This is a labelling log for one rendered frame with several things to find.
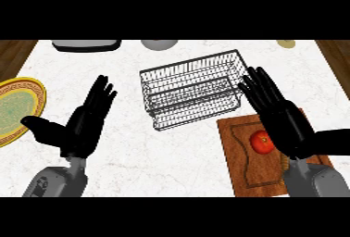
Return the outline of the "yellow rimmed green plate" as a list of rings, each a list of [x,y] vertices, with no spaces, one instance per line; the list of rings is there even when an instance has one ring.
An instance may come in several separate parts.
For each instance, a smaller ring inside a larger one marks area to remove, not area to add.
[[[21,123],[26,116],[40,117],[46,107],[46,87],[30,77],[0,82],[0,147],[29,131]]]

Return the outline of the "red tomato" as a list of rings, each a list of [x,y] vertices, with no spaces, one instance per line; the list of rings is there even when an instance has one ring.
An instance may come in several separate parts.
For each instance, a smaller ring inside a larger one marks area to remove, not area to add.
[[[256,131],[250,136],[249,141],[254,152],[259,153],[260,155],[266,155],[274,151],[275,145],[268,136],[266,131],[263,130]]]

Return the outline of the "grey round bowl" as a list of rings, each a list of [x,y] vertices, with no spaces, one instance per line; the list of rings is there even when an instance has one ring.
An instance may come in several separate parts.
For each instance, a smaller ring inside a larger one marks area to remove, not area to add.
[[[142,40],[141,42],[154,51],[167,50],[178,44],[178,40]]]

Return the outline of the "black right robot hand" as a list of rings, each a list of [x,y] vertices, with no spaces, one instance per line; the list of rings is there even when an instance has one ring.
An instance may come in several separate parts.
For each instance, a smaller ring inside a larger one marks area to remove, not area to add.
[[[350,129],[314,130],[305,113],[285,99],[262,67],[249,67],[249,75],[238,87],[259,114],[274,145],[290,158],[350,156]]]

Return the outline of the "brown wooden cutting board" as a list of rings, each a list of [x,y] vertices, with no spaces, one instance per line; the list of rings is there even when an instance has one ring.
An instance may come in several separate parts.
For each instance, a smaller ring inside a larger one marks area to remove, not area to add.
[[[274,149],[259,154],[250,144],[253,133],[265,130],[257,115],[218,120],[222,145],[237,197],[269,197],[287,194],[284,171],[287,157]]]

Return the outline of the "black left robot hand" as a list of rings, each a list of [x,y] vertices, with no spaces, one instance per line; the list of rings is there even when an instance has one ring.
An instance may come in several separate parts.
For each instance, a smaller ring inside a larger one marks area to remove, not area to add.
[[[61,157],[88,158],[95,152],[104,120],[117,94],[108,77],[101,75],[85,103],[76,108],[65,125],[36,116],[26,116],[21,119],[21,123],[33,132],[36,141],[61,148]]]

